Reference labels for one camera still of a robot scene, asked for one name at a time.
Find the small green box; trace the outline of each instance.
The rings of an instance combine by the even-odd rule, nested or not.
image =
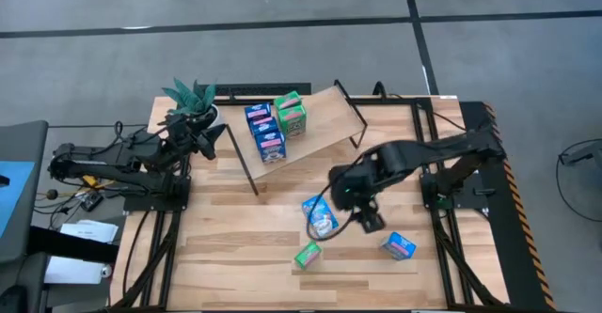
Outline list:
[[[303,105],[289,107],[278,111],[278,121],[280,130],[287,138],[294,137],[301,133],[305,133],[305,127],[308,114]]]
[[[303,251],[299,252],[299,254],[294,257],[294,261],[296,261],[297,265],[302,269],[306,269],[312,261],[318,258],[322,253],[322,248],[316,244],[316,242],[311,241]]]
[[[274,106],[276,107],[277,111],[298,105],[301,105],[301,97],[299,97],[297,91],[287,93],[284,96],[274,99]]]

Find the concrete floor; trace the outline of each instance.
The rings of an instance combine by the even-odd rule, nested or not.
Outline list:
[[[421,15],[602,8],[602,0],[417,4]],[[0,31],[407,15],[405,0],[0,0]],[[602,19],[423,28],[440,93],[488,101],[498,111],[557,306],[597,312],[600,224],[562,204],[554,164],[566,146],[600,136]],[[152,98],[173,76],[222,84],[311,82],[314,91],[338,78],[352,94],[368,93],[381,80],[391,93],[427,91],[410,24],[0,39],[0,125],[39,118],[53,125],[144,123]],[[103,145],[112,138],[111,129],[51,130],[45,159],[63,142]],[[562,170],[569,200],[598,218],[601,174],[589,162]],[[43,174],[40,189],[49,187],[58,185]],[[119,201],[105,201],[91,216],[120,213]],[[35,221],[47,225],[47,218]]]

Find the blue box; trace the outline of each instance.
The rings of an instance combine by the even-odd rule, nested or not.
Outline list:
[[[416,251],[416,245],[397,232],[392,232],[380,246],[396,260],[412,258]]]
[[[313,206],[313,203],[316,202],[317,198],[318,196],[314,196],[301,204],[303,213],[306,217],[309,215],[309,211],[311,211],[311,207]],[[326,203],[326,200],[324,200],[323,197],[320,197],[320,199],[317,201],[318,204],[316,205],[316,208],[313,209],[311,218],[308,218],[308,220],[316,234],[319,237],[323,237],[333,229],[337,228],[339,226],[339,222],[337,221],[337,218],[335,218],[335,215],[332,213],[330,207],[328,207],[328,203]]]
[[[266,117],[260,120],[253,120],[249,124],[249,128],[251,129],[251,133],[253,136],[258,136],[260,134],[267,134],[278,131],[278,124],[276,123],[276,119],[273,117]]]
[[[260,134],[255,137],[257,149],[264,163],[272,163],[286,158],[284,135],[280,131]]]
[[[253,120],[260,120],[271,116],[272,106],[270,106],[270,104],[267,102],[245,107],[245,117],[247,123],[250,123]]]

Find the yellow and black striped edge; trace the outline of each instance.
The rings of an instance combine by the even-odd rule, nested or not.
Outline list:
[[[494,136],[500,141],[501,138],[499,134],[499,129],[496,124],[496,112],[488,103],[483,103],[485,106],[485,110],[489,114],[492,123],[492,132]],[[518,193],[518,187],[516,186],[515,175],[512,172],[512,168],[510,164],[508,164],[508,160],[504,160],[504,170],[506,172],[506,179],[508,180],[508,185],[510,186],[510,191],[512,193],[512,198],[515,202],[516,212],[518,215],[518,219],[521,222],[522,230],[525,233],[525,241],[529,246],[529,252],[531,253],[531,258],[533,261],[533,265],[535,266],[535,272],[537,272],[537,277],[539,278],[539,282],[542,287],[542,292],[544,293],[544,298],[546,300],[546,304],[553,310],[556,310],[556,304],[554,304],[554,299],[552,299],[552,293],[549,290],[549,285],[547,284],[546,274],[544,273],[544,268],[542,267],[541,260],[539,259],[539,254],[537,254],[537,247],[535,247],[535,241],[533,240],[533,233],[531,232],[531,227],[529,226],[529,222],[527,221],[527,214],[525,214],[525,208],[523,206],[523,202],[520,198],[520,194]]]

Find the artificial plant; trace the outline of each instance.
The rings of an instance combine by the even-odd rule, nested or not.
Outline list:
[[[215,84],[201,87],[197,80],[190,90],[177,78],[173,79],[177,90],[169,87],[162,87],[163,91],[178,104],[178,109],[169,110],[172,115],[202,115],[209,111],[215,98]]]

